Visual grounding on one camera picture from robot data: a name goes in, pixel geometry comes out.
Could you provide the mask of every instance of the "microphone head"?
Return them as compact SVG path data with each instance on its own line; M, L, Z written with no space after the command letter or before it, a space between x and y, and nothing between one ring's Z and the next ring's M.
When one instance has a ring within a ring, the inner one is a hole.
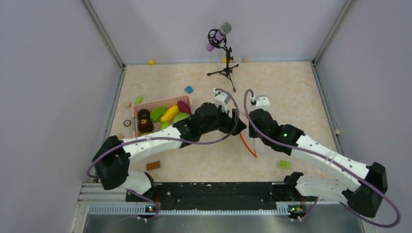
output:
M227 35L229 34L231 30L232 30L232 25L230 25L230 23L228 22L224 22L222 26L220 27L219 31L222 35Z

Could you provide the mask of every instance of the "gray wall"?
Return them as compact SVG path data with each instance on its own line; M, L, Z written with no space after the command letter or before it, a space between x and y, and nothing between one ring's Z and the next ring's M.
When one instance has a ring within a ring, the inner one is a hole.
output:
M346 156L386 166L387 195L411 232L412 1L357 1L319 64ZM395 218L388 204L379 221Z
M227 21L235 59L311 60L346 0L91 0L125 63L219 61L207 33Z
M0 232L69 230L119 74L81 1L0 1Z

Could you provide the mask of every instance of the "yellow toy vegetable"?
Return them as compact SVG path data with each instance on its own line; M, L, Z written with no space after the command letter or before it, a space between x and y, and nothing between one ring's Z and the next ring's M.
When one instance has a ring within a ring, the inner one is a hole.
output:
M170 107L167 112L160 118L160 122L171 122L174 117L179 113L179 107L177 105Z

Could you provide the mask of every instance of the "microphone stand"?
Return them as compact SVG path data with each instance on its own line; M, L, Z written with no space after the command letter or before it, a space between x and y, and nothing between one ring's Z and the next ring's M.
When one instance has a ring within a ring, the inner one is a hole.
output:
M235 67L238 67L239 66L239 64L237 64L237 65L235 65L235 66L232 66L232 67L230 67L229 66L229 62L230 61L233 61L233 57L232 56L230 56L230 53L232 52L232 48L231 47L229 47L229 48L227 48L226 47L226 37L223 39L223 46L220 46L219 44L215 44L214 43L214 41L213 40L211 40L211 32L212 31L214 31L215 33L217 32L217 29L213 29L213 30L211 30L210 32L209 32L209 42L210 43L212 43L212 44L214 44L215 45L215 48L218 48L218 49L223 49L224 51L226 51L226 67L224 68L224 69L222 69L222 70L219 70L219 71L216 71L216 72L213 72L213 73L207 73L207 75L208 76L210 76L210 75L212 75L212 74L221 74L221 75L223 75L223 76L225 76L229 81L230 81L230 83L232 84L232 87L233 87L233 91L234 92L236 92L236 89L235 89L235 86L233 85L233 82L232 82L232 77L230 77L230 73L233 73L233 69L235 68Z

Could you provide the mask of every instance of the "tripod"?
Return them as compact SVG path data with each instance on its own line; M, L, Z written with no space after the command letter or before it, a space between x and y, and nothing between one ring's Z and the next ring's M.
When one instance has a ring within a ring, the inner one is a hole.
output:
M232 82L232 78L230 77L230 73L233 73L233 68L238 67L239 64L230 67L230 66L229 66L229 61L233 60L233 57L230 56L230 53L232 52L232 48L231 48L231 47L227 48L226 45L224 45L224 46L222 47L222 49L226 51L226 68L224 68L224 69L222 69L222 70L219 70L219 71L216 71L216 72L213 72L213 73L207 73L207 75L210 76L210 75L212 75L212 74L217 74L217 73L219 73L219 74L227 77L227 79L228 79L228 80L230 81L230 83L232 84L233 91L236 92L235 86L233 85L233 82Z

